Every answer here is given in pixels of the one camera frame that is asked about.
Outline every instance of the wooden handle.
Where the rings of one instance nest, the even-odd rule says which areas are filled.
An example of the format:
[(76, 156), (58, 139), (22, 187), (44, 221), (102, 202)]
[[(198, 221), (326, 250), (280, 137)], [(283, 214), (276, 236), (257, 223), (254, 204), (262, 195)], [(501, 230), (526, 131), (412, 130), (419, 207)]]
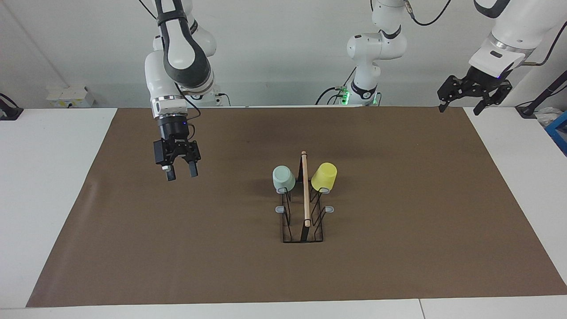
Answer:
[(307, 152), (301, 152), (303, 164), (303, 209), (305, 212), (305, 227), (311, 227), (311, 208), (309, 201), (309, 173), (307, 172)]

